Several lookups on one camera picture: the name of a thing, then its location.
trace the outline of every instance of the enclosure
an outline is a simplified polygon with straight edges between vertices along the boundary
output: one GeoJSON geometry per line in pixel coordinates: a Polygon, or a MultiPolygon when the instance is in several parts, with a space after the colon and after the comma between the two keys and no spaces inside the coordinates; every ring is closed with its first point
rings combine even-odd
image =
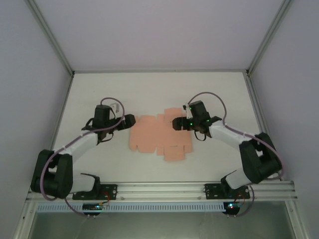
{"type": "MultiPolygon", "coordinates": [[[[318,10],[315,0],[2,2],[1,238],[318,238],[318,10]],[[284,161],[282,180],[252,186],[244,217],[227,218],[225,200],[203,190],[241,167],[240,154],[193,134],[181,161],[132,152],[129,130],[81,157],[74,169],[118,185],[101,218],[30,190],[39,152],[77,137],[102,98],[156,115],[203,91],[223,99],[227,124],[268,133],[284,161]]],[[[199,99],[223,116],[217,99],[199,99]]]]}

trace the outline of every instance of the gray wall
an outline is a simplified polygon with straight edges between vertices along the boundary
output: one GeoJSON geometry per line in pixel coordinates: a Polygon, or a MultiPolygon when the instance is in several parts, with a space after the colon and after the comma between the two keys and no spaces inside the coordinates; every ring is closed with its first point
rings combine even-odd
{"type": "Polygon", "coordinates": [[[74,70],[244,69],[282,0],[35,0],[74,70]]]}
{"type": "Polygon", "coordinates": [[[0,238],[11,238],[69,76],[22,0],[0,1],[0,238]]]}
{"type": "Polygon", "coordinates": [[[295,1],[252,76],[313,238],[318,227],[319,1],[295,1]]]}

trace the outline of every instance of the white table surface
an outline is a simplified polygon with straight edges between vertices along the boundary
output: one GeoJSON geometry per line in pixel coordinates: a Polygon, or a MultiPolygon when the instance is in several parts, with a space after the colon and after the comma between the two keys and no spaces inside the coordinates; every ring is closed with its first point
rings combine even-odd
{"type": "MultiPolygon", "coordinates": [[[[104,97],[119,99],[126,114],[140,116],[182,107],[202,91],[212,91],[225,101],[229,125],[246,132],[259,132],[242,73],[76,74],[55,148],[80,134],[104,97]]],[[[223,116],[222,105],[214,96],[198,99],[205,103],[211,117],[223,116]]],[[[156,152],[131,151],[129,134],[129,130],[116,131],[111,141],[99,144],[77,160],[74,170],[97,175],[102,182],[186,182],[219,181],[241,167],[239,152],[215,139],[200,142],[192,134],[193,152],[187,153],[183,161],[167,162],[156,152]]]]}

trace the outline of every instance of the purple cable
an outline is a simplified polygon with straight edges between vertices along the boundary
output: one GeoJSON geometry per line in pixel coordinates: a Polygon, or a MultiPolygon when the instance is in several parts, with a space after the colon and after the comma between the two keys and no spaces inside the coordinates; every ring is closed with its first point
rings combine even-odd
{"type": "Polygon", "coordinates": [[[226,108],[226,105],[225,105],[224,101],[223,101],[217,94],[212,93],[212,92],[200,92],[200,93],[196,94],[195,96],[193,96],[193,97],[190,99],[190,101],[188,102],[188,104],[190,104],[197,96],[200,96],[200,95],[203,95],[203,94],[213,95],[213,96],[217,97],[217,98],[220,100],[220,102],[222,103],[222,105],[223,105],[223,107],[224,107],[224,112],[225,112],[224,117],[223,117],[223,119],[222,119],[222,122],[223,122],[223,125],[225,126],[225,128],[229,129],[230,131],[232,131],[232,132],[234,132],[234,133],[236,133],[236,134],[243,135],[243,136],[247,136],[247,137],[249,137],[249,138],[252,138],[252,139],[256,140],[257,142],[260,142],[261,144],[263,144],[263,145],[265,145],[267,148],[269,148],[269,149],[277,156],[277,158],[279,159],[280,164],[281,164],[281,166],[282,166],[282,170],[281,170],[281,172],[278,174],[277,177],[268,178],[267,180],[281,179],[282,175],[284,174],[284,167],[283,167],[283,161],[282,161],[280,155],[276,152],[276,150],[275,150],[274,148],[272,148],[269,144],[267,144],[267,143],[264,142],[263,140],[261,140],[261,139],[255,137],[255,136],[253,136],[253,135],[246,134],[246,133],[241,132],[241,131],[238,131],[238,130],[232,128],[232,127],[229,127],[229,126],[226,124],[226,122],[225,122],[226,116],[227,116],[227,108],[226,108]]]}
{"type": "Polygon", "coordinates": [[[69,204],[69,202],[68,202],[68,200],[67,200],[66,198],[64,199],[64,201],[65,201],[66,205],[67,205],[75,214],[77,214],[77,215],[79,215],[79,216],[81,216],[81,217],[84,217],[84,218],[90,218],[90,217],[92,217],[92,216],[90,216],[90,215],[85,215],[84,213],[81,213],[81,212],[78,212],[77,210],[75,210],[75,209],[69,204]]]}
{"type": "MultiPolygon", "coordinates": [[[[100,132],[100,131],[106,131],[106,130],[113,129],[113,128],[115,128],[116,126],[118,126],[118,125],[121,123],[121,121],[124,119],[125,109],[124,109],[124,105],[122,104],[122,102],[120,102],[118,99],[115,99],[115,98],[113,98],[113,97],[106,97],[106,98],[103,98],[103,99],[101,100],[100,104],[102,104],[102,102],[103,102],[104,100],[114,100],[114,101],[118,102],[118,103],[121,105],[123,113],[122,113],[122,117],[121,117],[120,121],[118,121],[115,125],[113,125],[113,126],[111,126],[111,127],[95,129],[95,130],[93,130],[93,131],[86,132],[86,133],[84,133],[83,135],[80,135],[80,136],[76,137],[74,140],[72,140],[71,142],[69,142],[65,147],[63,147],[63,148],[61,148],[61,149],[55,151],[55,152],[49,157],[49,159],[47,160],[46,164],[45,164],[44,167],[43,167],[43,170],[42,170],[42,173],[41,173],[41,177],[40,177],[40,191],[41,191],[41,194],[43,195],[43,197],[44,197],[46,200],[54,201],[54,200],[56,199],[56,198],[49,198],[49,197],[45,194],[44,187],[43,187],[44,174],[45,174],[45,172],[46,172],[46,170],[47,170],[47,168],[48,168],[50,162],[53,160],[53,158],[54,158],[58,153],[62,152],[63,150],[65,150],[65,149],[67,149],[68,147],[70,147],[71,145],[73,145],[76,141],[78,141],[78,140],[81,139],[82,137],[84,137],[84,136],[86,136],[86,135],[88,135],[88,134],[90,134],[90,133],[96,133],[96,132],[100,132]]],[[[71,210],[73,210],[73,211],[75,210],[75,209],[73,209],[73,208],[70,206],[70,204],[67,203],[67,205],[71,208],[71,210]]]]}

